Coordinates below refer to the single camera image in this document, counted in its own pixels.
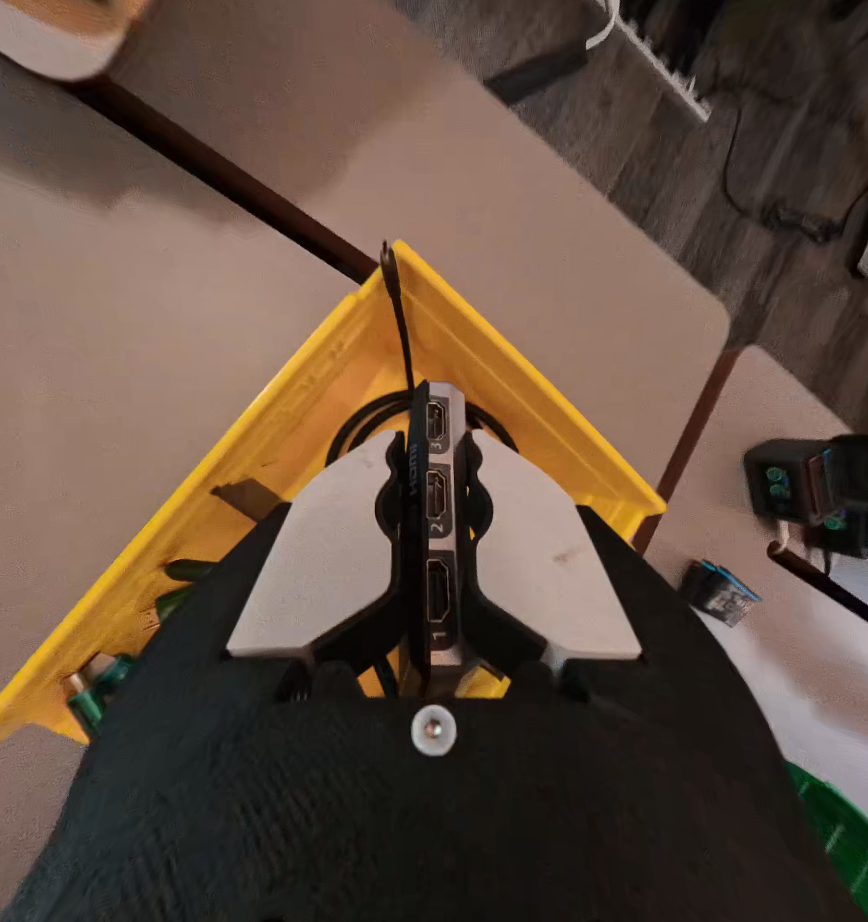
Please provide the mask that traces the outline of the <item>cardboard box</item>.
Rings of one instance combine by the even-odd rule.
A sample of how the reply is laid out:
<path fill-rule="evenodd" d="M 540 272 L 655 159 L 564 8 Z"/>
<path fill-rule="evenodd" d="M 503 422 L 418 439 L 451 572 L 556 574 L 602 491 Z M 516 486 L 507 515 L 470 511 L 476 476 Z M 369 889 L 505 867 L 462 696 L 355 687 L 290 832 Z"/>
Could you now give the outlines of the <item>cardboard box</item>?
<path fill-rule="evenodd" d="M 125 27 L 142 17 L 151 1 L 47 1 L 39 5 L 55 24 L 87 33 Z"/>

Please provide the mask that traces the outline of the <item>black port switch box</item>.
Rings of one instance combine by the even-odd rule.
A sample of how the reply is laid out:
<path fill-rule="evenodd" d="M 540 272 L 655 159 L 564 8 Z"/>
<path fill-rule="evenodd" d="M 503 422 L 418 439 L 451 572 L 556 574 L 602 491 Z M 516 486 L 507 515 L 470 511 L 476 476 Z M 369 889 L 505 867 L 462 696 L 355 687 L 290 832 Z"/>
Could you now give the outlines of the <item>black port switch box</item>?
<path fill-rule="evenodd" d="M 416 387 L 405 455 L 400 537 L 406 694 L 451 698 L 463 674 L 466 404 L 444 381 Z"/>

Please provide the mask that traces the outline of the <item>small black blue battery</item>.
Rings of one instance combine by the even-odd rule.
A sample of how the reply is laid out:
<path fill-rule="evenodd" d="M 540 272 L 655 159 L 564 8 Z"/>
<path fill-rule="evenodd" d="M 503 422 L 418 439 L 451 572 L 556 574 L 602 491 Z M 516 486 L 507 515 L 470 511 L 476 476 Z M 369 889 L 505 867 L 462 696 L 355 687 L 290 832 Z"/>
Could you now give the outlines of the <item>small black blue battery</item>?
<path fill-rule="evenodd" d="M 689 563 L 678 594 L 697 612 L 728 628 L 740 624 L 751 608 L 762 602 L 762 596 L 729 570 L 706 559 L 694 559 Z"/>

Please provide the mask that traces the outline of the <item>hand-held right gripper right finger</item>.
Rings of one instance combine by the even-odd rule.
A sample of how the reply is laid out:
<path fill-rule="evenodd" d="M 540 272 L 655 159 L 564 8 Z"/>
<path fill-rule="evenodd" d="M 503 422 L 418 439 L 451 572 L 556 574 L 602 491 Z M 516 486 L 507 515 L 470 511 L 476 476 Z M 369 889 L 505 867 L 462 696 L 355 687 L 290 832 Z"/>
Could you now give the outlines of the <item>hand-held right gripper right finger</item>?
<path fill-rule="evenodd" d="M 548 667 L 638 660 L 639 640 L 575 501 L 494 437 L 469 436 L 490 510 L 474 551 L 485 602 L 538 636 Z"/>

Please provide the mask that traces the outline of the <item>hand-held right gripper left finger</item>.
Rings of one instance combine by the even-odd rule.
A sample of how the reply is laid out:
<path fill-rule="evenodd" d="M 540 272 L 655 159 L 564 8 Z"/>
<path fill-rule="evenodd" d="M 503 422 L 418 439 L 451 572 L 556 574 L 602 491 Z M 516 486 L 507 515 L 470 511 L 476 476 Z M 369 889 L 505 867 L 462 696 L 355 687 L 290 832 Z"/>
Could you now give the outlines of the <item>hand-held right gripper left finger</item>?
<path fill-rule="evenodd" d="M 372 667 L 397 646 L 404 449 L 403 432 L 384 431 L 297 493 L 227 641 L 233 658 Z"/>

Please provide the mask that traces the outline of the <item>green plastic object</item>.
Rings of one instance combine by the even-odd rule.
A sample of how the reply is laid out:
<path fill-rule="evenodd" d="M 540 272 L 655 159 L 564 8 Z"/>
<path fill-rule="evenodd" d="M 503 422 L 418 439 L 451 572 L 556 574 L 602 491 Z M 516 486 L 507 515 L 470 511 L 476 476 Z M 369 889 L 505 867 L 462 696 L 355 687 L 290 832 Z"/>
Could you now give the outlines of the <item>green plastic object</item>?
<path fill-rule="evenodd" d="M 794 763 L 786 770 L 845 887 L 868 919 L 868 816 L 841 792 Z"/>

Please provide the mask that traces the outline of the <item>yellow plastic bin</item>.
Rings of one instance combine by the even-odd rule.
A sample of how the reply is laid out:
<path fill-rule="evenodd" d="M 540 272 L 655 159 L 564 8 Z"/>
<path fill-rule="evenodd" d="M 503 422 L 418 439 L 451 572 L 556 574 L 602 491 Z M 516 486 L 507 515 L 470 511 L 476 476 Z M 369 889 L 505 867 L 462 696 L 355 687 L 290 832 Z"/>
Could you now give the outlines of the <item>yellow plastic bin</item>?
<path fill-rule="evenodd" d="M 625 541 L 665 501 L 486 318 L 408 245 L 394 244 L 416 376 L 446 379 L 509 428 L 528 461 Z M 0 743 L 28 725 L 86 743 L 63 678 L 90 655 L 137 654 L 156 628 L 165 563 L 220 559 L 252 527 L 212 489 L 255 478 L 292 500 L 332 437 L 372 398 L 404 384 L 382 272 L 346 297 L 0 692 Z"/>

